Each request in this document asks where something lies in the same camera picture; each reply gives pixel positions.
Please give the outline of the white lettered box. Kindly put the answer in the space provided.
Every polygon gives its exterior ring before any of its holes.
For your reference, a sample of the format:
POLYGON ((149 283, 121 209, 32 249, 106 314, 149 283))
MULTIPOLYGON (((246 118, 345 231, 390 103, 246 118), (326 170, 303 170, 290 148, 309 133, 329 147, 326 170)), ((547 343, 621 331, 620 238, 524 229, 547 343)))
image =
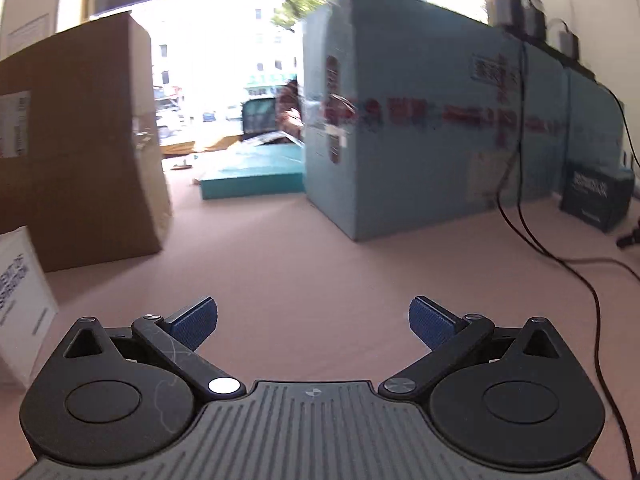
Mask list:
POLYGON ((58 304, 26 226, 1 235, 1 388, 25 390, 58 304))

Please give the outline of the teal flat box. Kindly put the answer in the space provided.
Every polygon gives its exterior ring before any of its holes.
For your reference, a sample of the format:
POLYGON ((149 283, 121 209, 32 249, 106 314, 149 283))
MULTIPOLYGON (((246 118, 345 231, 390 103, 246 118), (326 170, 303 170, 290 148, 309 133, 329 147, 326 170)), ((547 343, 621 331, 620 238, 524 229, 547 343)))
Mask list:
POLYGON ((268 144, 198 155, 193 165, 203 200, 301 193, 304 150, 296 144, 268 144))

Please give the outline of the large brown cardboard box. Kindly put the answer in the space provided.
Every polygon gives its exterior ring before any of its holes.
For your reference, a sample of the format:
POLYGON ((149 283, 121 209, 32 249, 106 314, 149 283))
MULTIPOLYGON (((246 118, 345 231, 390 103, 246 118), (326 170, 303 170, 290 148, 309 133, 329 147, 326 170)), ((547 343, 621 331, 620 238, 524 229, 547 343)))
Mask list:
POLYGON ((1 63, 1 229, 29 230, 47 272, 154 255, 171 201, 151 39, 128 13, 1 63))

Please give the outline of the small black box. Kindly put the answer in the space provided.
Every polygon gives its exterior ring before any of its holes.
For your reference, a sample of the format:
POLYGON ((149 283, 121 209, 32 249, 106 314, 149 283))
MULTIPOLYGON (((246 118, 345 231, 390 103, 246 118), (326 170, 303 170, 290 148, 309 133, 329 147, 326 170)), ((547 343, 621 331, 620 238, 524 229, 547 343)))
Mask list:
POLYGON ((629 210, 634 174, 570 160, 566 164, 560 209, 603 233, 611 232, 629 210))

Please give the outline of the light blue cardboard box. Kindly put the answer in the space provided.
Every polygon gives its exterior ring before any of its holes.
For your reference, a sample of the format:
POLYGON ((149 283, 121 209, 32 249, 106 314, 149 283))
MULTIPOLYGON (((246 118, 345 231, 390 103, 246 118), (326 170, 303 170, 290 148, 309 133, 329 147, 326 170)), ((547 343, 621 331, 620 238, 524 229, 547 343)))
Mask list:
POLYGON ((352 240, 620 168, 614 96, 540 41, 425 0, 332 0, 300 28, 306 193, 352 240))

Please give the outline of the woman in patterned top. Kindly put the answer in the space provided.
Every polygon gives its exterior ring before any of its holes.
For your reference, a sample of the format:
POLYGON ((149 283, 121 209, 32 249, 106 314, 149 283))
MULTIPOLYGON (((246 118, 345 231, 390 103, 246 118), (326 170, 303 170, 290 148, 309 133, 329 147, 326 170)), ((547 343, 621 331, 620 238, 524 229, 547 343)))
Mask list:
POLYGON ((276 114, 278 128, 303 140, 303 118, 300 111, 298 82, 294 77, 288 81, 279 91, 276 97, 276 114))

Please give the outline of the black power adapters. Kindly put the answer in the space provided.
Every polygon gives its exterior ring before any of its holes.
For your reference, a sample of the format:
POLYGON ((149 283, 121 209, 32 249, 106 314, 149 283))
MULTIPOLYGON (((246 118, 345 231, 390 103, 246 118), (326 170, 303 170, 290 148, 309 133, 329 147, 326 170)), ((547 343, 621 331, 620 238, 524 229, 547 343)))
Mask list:
POLYGON ((495 25, 537 47, 558 51, 563 60, 578 63, 579 38, 562 18, 548 20, 540 0, 494 0, 495 25))

